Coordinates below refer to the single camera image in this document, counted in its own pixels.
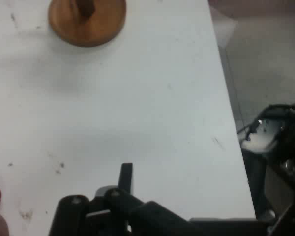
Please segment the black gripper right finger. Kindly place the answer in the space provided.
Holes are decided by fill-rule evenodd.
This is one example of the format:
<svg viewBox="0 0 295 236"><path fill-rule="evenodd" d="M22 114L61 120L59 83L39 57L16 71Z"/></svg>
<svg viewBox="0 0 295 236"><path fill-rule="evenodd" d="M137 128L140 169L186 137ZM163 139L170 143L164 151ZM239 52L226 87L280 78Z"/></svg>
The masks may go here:
<svg viewBox="0 0 295 236"><path fill-rule="evenodd" d="M118 184L101 187L102 211L96 220L97 236L196 236L190 222L160 204L143 202L131 194L133 164L121 165Z"/></svg>

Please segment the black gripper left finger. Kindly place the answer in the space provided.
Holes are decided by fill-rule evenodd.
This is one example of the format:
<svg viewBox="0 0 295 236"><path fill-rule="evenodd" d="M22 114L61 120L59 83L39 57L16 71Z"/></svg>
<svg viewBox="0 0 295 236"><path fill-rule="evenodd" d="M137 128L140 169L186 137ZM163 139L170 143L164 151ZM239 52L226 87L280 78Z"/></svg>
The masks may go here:
<svg viewBox="0 0 295 236"><path fill-rule="evenodd" d="M57 205L49 236L81 236L89 200L83 195L63 197Z"/></svg>

